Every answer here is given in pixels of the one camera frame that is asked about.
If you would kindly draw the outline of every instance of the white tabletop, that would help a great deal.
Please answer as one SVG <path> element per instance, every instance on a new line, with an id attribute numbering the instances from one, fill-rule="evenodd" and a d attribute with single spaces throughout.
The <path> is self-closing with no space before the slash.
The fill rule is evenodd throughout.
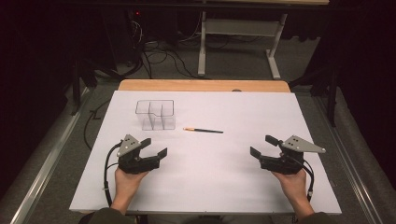
<path id="1" fill-rule="evenodd" d="M 134 113 L 140 100 L 174 100 L 176 128 L 142 131 Z M 186 132 L 183 127 L 224 133 Z M 127 133 L 138 140 L 152 139 L 152 144 L 141 151 L 141 157 L 154 156 L 168 148 L 160 169 L 143 179 L 128 209 L 141 214 L 292 213 L 278 181 L 260 168 L 249 148 L 278 157 L 280 149 L 265 142 L 266 134 L 280 140 L 295 134 L 312 142 L 293 93 L 115 91 L 70 210 L 107 207 L 102 191 L 106 155 Z M 117 161 L 116 152 L 109 164 Z M 318 154 L 305 153 L 304 158 L 315 171 L 313 207 L 316 211 L 340 214 Z M 113 197 L 114 169 L 108 171 Z"/>

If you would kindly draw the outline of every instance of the table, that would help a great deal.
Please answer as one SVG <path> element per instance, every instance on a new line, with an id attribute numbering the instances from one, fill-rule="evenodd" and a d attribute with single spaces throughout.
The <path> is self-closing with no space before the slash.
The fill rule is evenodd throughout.
<path id="1" fill-rule="evenodd" d="M 329 0 L 207 0 L 208 2 L 243 2 L 243 3 L 260 3 L 260 4 L 290 4 L 290 5 L 328 5 Z M 240 20 L 219 20 L 207 19 L 206 12 L 202 12 L 201 22 L 201 47 L 198 60 L 198 75 L 205 75 L 206 65 L 206 34 L 217 35 L 258 35 L 271 36 L 274 41 L 270 49 L 267 49 L 266 57 L 270 65 L 273 79 L 281 79 L 274 58 L 276 48 L 282 35 L 288 14 L 283 13 L 279 21 L 240 21 Z"/>
<path id="2" fill-rule="evenodd" d="M 123 81 L 110 102 L 70 210 L 106 207 L 102 191 L 106 154 L 130 133 L 138 140 L 152 138 L 142 157 L 168 147 L 160 169 L 142 182 L 130 214 L 292 213 L 277 180 L 249 155 L 249 147 L 255 147 L 267 156 L 278 156 L 279 150 L 265 143 L 266 134 L 285 140 L 297 134 L 312 141 L 295 95 L 285 87 L 283 81 Z M 235 88 L 242 92 L 230 92 Z M 175 101 L 175 130 L 141 131 L 134 108 L 137 100 L 147 99 Z M 187 124 L 224 133 L 185 132 L 182 127 Z M 313 206 L 329 214 L 341 213 L 318 155 L 306 153 L 305 159 L 316 174 Z M 114 195 L 114 179 L 109 179 L 109 188 Z"/>

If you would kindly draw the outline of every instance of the transparent organizer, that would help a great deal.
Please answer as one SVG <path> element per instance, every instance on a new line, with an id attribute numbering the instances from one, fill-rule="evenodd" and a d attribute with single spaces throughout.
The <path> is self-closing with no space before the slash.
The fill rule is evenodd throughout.
<path id="1" fill-rule="evenodd" d="M 143 131 L 174 130 L 176 128 L 173 100 L 138 101 L 135 113 Z"/>

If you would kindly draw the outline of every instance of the desk organizer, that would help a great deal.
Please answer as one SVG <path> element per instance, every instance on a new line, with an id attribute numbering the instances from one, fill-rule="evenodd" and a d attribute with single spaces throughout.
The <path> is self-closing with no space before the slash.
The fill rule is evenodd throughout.
<path id="1" fill-rule="evenodd" d="M 174 130 L 173 100 L 138 101 L 135 111 L 143 131 Z"/>

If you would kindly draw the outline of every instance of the sleeve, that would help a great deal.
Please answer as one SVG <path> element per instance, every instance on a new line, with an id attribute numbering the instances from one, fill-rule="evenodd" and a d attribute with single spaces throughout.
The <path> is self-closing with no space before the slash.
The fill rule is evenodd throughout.
<path id="1" fill-rule="evenodd" d="M 326 213 L 315 213 L 309 217 L 305 217 L 299 221 L 300 224 L 337 224 Z"/>
<path id="2" fill-rule="evenodd" d="M 134 221 L 112 208 L 102 208 L 91 218 L 89 224 L 134 224 Z"/>

